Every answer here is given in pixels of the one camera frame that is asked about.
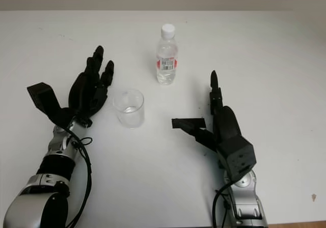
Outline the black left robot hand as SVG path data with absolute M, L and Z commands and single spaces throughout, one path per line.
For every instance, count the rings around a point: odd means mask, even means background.
M 114 76 L 114 62 L 109 61 L 100 74 L 104 49 L 99 45 L 93 55 L 87 58 L 86 68 L 73 83 L 68 97 L 69 108 L 87 127 L 92 125 L 91 117 L 100 111 L 106 99 L 108 87 Z

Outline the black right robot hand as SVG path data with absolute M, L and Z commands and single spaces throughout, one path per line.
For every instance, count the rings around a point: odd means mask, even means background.
M 233 110 L 223 104 L 222 90 L 219 86 L 217 73 L 213 70 L 210 76 L 211 92 L 209 93 L 210 113 L 213 118 L 213 131 L 206 129 L 203 118 L 174 118 L 172 128 L 181 129 L 193 136 L 205 147 L 216 151 L 219 144 L 241 135 L 241 130 Z

